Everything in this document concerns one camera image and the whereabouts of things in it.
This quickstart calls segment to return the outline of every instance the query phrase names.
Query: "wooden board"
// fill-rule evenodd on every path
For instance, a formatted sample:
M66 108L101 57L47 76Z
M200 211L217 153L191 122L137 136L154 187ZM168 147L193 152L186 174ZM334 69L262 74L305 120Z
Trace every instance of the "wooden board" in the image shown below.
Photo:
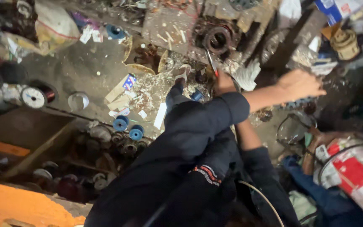
M9 153L16 156L26 156L27 154L30 153L30 150L0 142L0 152Z

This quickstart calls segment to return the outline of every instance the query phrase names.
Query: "foot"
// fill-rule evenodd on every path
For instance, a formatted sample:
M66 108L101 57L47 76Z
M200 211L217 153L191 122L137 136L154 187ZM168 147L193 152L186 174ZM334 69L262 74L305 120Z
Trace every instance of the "foot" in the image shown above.
M175 76L175 84L182 84L184 85L187 81L187 75L190 74L191 71L191 65L184 64L180 67L180 69L177 71L178 74Z

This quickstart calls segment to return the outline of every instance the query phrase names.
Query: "blue cloth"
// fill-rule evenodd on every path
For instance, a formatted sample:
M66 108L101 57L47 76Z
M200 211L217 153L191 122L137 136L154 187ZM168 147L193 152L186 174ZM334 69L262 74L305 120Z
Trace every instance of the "blue cloth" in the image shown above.
M316 226L323 227L359 227L363 226L363 210L351 199L343 197L340 189L325 189L313 182L313 176L305 175L296 161L297 156L288 156L282 161L284 168L290 173L294 182L305 193L312 197L321 219Z

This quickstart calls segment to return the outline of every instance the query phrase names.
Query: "forearm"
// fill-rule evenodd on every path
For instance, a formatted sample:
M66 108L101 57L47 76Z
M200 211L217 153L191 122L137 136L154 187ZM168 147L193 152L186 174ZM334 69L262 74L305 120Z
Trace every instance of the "forearm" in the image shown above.
M278 86L268 86L253 91L243 92L242 95L249 102L251 113L267 106L293 101L289 93Z
M238 133L239 145L242 151L253 150L262 146L261 140L249 119L236 124L235 129Z

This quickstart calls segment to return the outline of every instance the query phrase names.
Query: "rusty metal ring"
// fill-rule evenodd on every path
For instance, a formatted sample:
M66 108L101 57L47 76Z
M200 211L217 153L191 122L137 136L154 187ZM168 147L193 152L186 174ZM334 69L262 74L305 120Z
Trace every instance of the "rusty metal ring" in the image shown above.
M231 33L222 26L210 29L204 38L205 48L216 55L223 54L229 50L230 44Z

